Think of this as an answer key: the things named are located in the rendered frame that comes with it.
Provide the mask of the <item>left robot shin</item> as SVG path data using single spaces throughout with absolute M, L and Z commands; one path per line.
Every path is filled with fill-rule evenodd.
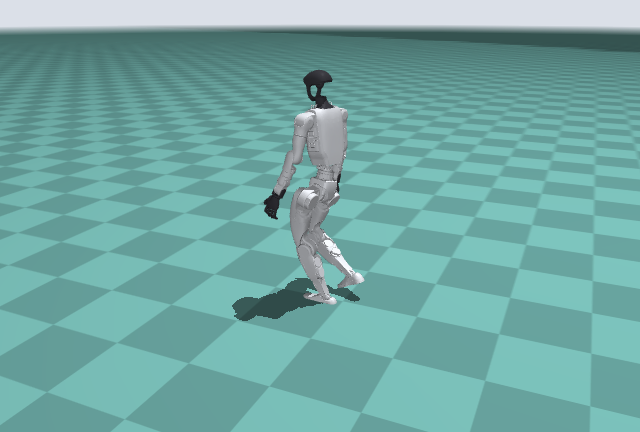
M 328 296 L 330 297 L 330 293 L 325 282 L 324 269 L 320 255 L 316 253 L 313 256 L 312 250 L 307 244 L 301 244 L 298 249 L 296 247 L 296 251 L 303 269 L 305 270 L 308 278 L 313 282 L 320 297 L 327 300 Z

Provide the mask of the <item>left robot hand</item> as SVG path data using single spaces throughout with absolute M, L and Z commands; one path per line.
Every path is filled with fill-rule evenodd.
M 278 218 L 276 217 L 276 213 L 277 213 L 277 210 L 278 210 L 278 208 L 279 208 L 279 200 L 283 198 L 283 196 L 284 196 L 285 192 L 286 192 L 286 189 L 283 189 L 283 190 L 281 191 L 280 195 L 277 195 L 277 194 L 274 192 L 274 189 L 273 189 L 273 191 L 272 191 L 272 195 L 270 195 L 270 196 L 269 196 L 269 198 L 267 198 L 267 199 L 264 201 L 264 205 L 266 205 L 266 204 L 267 204 L 267 205 L 266 205 L 266 207 L 265 207 L 265 209 L 264 209 L 265 213 L 267 213 L 267 215 L 268 215 L 269 217 L 274 218 L 275 220 L 276 220 L 276 219 L 278 219 Z M 268 207 L 269 207 L 269 208 L 268 208 Z

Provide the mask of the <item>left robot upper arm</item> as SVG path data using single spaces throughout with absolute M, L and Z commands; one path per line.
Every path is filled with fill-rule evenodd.
M 294 119 L 294 135 L 292 140 L 293 150 L 290 150 L 294 154 L 292 164 L 300 164 L 303 161 L 303 150 L 306 144 L 308 131 L 314 125 L 315 114 L 312 112 L 306 112 L 298 114 Z

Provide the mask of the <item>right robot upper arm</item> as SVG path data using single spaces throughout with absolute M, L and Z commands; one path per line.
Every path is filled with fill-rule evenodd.
M 348 142 L 347 142 L 347 118 L 348 118 L 348 112 L 344 108 L 340 108 L 340 110 L 342 112 L 342 117 L 343 117 L 344 151 L 345 151 L 347 149 L 347 145 L 348 145 Z

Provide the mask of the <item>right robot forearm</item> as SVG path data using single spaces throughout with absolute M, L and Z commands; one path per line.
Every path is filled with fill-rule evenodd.
M 337 164 L 333 164 L 333 165 L 331 166 L 331 169 L 332 169 L 332 171 L 334 172 L 333 180 L 336 180 L 336 181 L 337 181 L 338 175 L 339 175 L 339 174 L 341 174 L 341 171 L 342 171 L 342 169 L 343 169 L 343 167 L 342 167 L 342 166 L 343 166 L 343 161 L 344 161 L 344 160 L 345 160 L 345 158 L 346 158 L 346 152 L 347 152 L 347 149 L 343 152 L 342 162 L 339 162 L 339 163 L 337 163 Z

